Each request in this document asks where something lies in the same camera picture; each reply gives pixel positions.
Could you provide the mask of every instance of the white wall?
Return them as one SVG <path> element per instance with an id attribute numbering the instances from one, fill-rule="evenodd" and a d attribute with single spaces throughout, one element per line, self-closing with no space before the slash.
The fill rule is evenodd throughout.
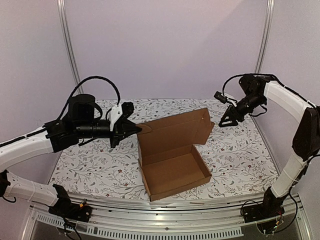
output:
<path id="1" fill-rule="evenodd" d="M 275 74 L 315 104 L 320 104 L 320 2 L 275 1 L 270 39 L 262 71 Z M 273 102 L 258 118 L 282 169 L 289 157 L 298 123 Z M 314 159 L 297 185 L 313 235 L 320 235 L 320 159 Z"/>
<path id="2" fill-rule="evenodd" d="M 80 78 L 102 75 L 121 96 L 212 98 L 223 82 L 252 72 L 267 1 L 68 0 L 66 12 Z M 103 82 L 83 86 L 114 99 Z"/>
<path id="3" fill-rule="evenodd" d="M 74 88 L 56 1 L 0 1 L 0 142 L 55 119 Z M 56 154 L 10 168 L 47 183 Z M 0 199 L 0 239 L 17 240 L 29 207 Z"/>

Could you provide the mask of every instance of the leaf pattern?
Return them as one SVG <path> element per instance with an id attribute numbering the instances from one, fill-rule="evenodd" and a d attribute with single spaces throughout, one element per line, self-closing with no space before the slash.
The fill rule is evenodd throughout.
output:
<path id="1" fill-rule="evenodd" d="M 215 123 L 227 105 L 215 99 L 136 99 L 130 120 L 147 122 L 208 108 Z M 116 102 L 97 101 L 107 112 Z M 205 145 L 196 145 L 212 173 L 210 183 L 166 198 L 195 200 L 264 192 L 278 177 L 266 146 L 249 116 L 236 127 L 216 124 Z M 138 140 L 133 135 L 110 148 L 108 139 L 64 150 L 50 179 L 69 192 L 112 198 L 149 199 L 138 165 Z"/>

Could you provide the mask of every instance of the black cable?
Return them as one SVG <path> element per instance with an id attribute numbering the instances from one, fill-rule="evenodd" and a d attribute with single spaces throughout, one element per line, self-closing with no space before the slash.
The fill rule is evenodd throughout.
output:
<path id="1" fill-rule="evenodd" d="M 275 231 L 274 233 L 280 233 L 280 232 L 286 230 L 287 228 L 289 228 L 289 227 L 294 223 L 294 221 L 295 221 L 295 219 L 296 219 L 296 217 L 297 217 L 297 214 L 298 214 L 298 203 L 297 203 L 297 201 L 292 197 L 292 195 L 291 195 L 291 189 L 290 189 L 290 191 L 289 191 L 289 196 L 290 196 L 290 198 L 294 201 L 294 204 L 295 204 L 295 214 L 294 214 L 294 217 L 292 218 L 291 222 L 290 222 L 286 227 L 284 227 L 283 229 L 281 229 L 281 230 L 279 230 L 279 231 Z"/>
<path id="2" fill-rule="evenodd" d="M 6 199 L 5 196 L 2 196 L 2 198 L 3 198 L 5 201 L 7 201 L 8 203 L 11 203 L 11 204 L 14 204 L 14 203 L 17 201 L 17 199 L 16 199 L 15 196 L 13 197 L 14 200 Z"/>
<path id="3" fill-rule="evenodd" d="M 222 95 L 225 97 L 225 88 L 228 82 L 230 82 L 232 79 L 234 78 L 238 78 L 238 77 L 242 77 L 244 74 L 238 74 L 238 75 L 234 75 L 232 77 L 230 77 L 227 81 L 224 82 L 223 86 L 222 86 Z"/>
<path id="4" fill-rule="evenodd" d="M 108 119 L 108 113 L 111 111 L 112 108 L 110 108 L 108 111 L 105 113 L 105 119 Z"/>
<path id="5" fill-rule="evenodd" d="M 116 92 L 117 105 L 120 103 L 121 98 L 120 98 L 119 90 L 118 90 L 117 86 L 116 86 L 112 81 L 110 81 L 108 78 L 103 77 L 103 76 L 89 76 L 89 77 L 83 79 L 81 82 L 79 82 L 78 85 L 73 89 L 73 91 L 71 92 L 70 96 L 68 97 L 68 99 L 67 99 L 67 101 L 66 101 L 66 103 L 65 103 L 65 105 L 64 105 L 64 107 L 63 107 L 63 109 L 62 109 L 62 111 L 61 111 L 61 113 L 60 113 L 60 115 L 57 117 L 57 119 L 56 119 L 55 121 L 59 121 L 59 120 L 61 119 L 61 117 L 63 116 L 63 114 L 64 114 L 64 112 L 65 112 L 65 110 L 66 110 L 66 108 L 67 108 L 67 106 L 68 106 L 68 104 L 69 104 L 69 99 L 74 95 L 74 93 L 77 91 L 77 89 L 78 89 L 82 84 L 84 84 L 85 82 L 87 82 L 87 81 L 89 81 L 89 80 L 92 80 L 92 79 L 100 79 L 100 80 L 103 80 L 103 81 L 108 82 L 108 83 L 113 87 L 113 89 L 114 89 L 115 92 Z"/>
<path id="6" fill-rule="evenodd" d="M 62 219 L 63 219 L 63 221 L 64 221 L 64 225 L 63 225 L 63 227 L 64 227 L 64 234 L 65 234 L 69 239 L 71 239 L 71 240 L 76 240 L 75 238 L 70 237 L 70 236 L 69 236 L 69 233 L 67 233 L 67 227 L 66 227 L 66 225 L 68 225 L 69 227 L 71 227 L 71 228 L 74 230 L 74 232 L 75 232 L 75 234 L 77 235 L 78 239 L 79 239 L 79 240 L 82 240 L 80 234 L 78 233 L 77 229 L 72 225 L 72 223 L 69 222 L 65 217 L 63 217 Z"/>
<path id="7" fill-rule="evenodd" d="M 31 133 L 27 134 L 26 137 L 27 137 L 27 138 L 30 138 L 30 137 L 32 137 L 32 136 L 34 136 L 34 135 L 43 133 L 43 132 L 46 131 L 46 130 L 47 130 L 47 129 L 44 127 L 44 128 L 42 128 L 42 129 L 40 129 L 40 130 L 38 130 L 38 131 L 34 131 L 34 132 L 31 132 Z"/>
<path id="8" fill-rule="evenodd" d="M 78 144 L 78 146 L 81 147 L 81 146 L 83 146 L 83 145 L 86 145 L 86 144 L 88 144 L 88 143 L 91 143 L 91 142 L 94 141 L 94 140 L 97 140 L 97 139 L 96 139 L 96 138 L 91 138 L 91 139 L 89 139 L 89 140 L 87 140 L 87 141 L 80 142 L 80 143 Z"/>
<path id="9" fill-rule="evenodd" d="M 312 157 L 308 160 L 308 163 L 310 163 L 310 161 L 311 161 L 312 159 L 317 158 L 317 157 L 320 157 L 320 154 L 317 154 L 317 155 L 312 156 Z"/>
<path id="10" fill-rule="evenodd" d="M 252 115 L 252 114 L 249 114 L 249 115 L 250 115 L 251 117 L 256 118 L 256 117 L 259 117 L 260 115 L 265 114 L 265 113 L 268 111 L 268 109 L 267 109 L 265 106 L 260 105 L 260 107 L 264 109 L 264 112 L 260 112 L 260 113 L 258 113 L 257 115 Z"/>
<path id="11" fill-rule="evenodd" d="M 247 203 L 249 203 L 249 202 L 253 202 L 253 203 L 255 203 L 255 204 L 259 205 L 259 203 L 258 203 L 258 202 L 253 201 L 253 200 L 248 200 L 248 201 L 244 202 L 244 204 L 242 204 L 241 209 L 240 209 L 240 214 L 241 214 L 241 216 L 243 216 L 243 212 L 242 212 L 242 210 L 244 209 L 244 206 L 245 206 Z"/>
<path id="12" fill-rule="evenodd" d="M 14 138 L 14 139 L 12 139 L 12 140 L 10 140 L 10 141 L 5 141 L 5 142 L 3 142 L 3 143 L 0 144 L 0 148 L 2 148 L 2 147 L 4 147 L 4 146 L 7 146 L 7 145 L 9 145 L 9 144 L 13 144 L 13 143 L 15 143 L 15 142 L 17 142 L 17 141 L 20 141 L 20 140 L 22 140 L 22 139 L 25 139 L 25 138 L 26 138 L 25 136 L 19 136 L 19 137 L 16 137 L 16 138 Z"/>

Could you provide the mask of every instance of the box flap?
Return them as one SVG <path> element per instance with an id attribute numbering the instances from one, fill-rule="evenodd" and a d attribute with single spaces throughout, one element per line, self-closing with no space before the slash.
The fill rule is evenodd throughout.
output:
<path id="1" fill-rule="evenodd" d="M 193 144 L 206 144 L 215 123 L 210 120 L 210 114 L 207 108 L 203 108 L 203 115 L 199 123 L 198 130 L 193 140 Z"/>
<path id="2" fill-rule="evenodd" d="M 205 144 L 214 126 L 207 108 L 139 124 L 138 140 L 143 157 L 192 144 Z"/>

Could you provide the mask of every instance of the open cardboard box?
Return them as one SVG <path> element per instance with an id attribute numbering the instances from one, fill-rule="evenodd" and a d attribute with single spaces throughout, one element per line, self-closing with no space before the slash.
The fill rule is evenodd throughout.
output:
<path id="1" fill-rule="evenodd" d="M 194 144 L 214 127 L 207 108 L 144 122 L 138 134 L 139 166 L 150 201 L 206 184 L 212 176 Z"/>

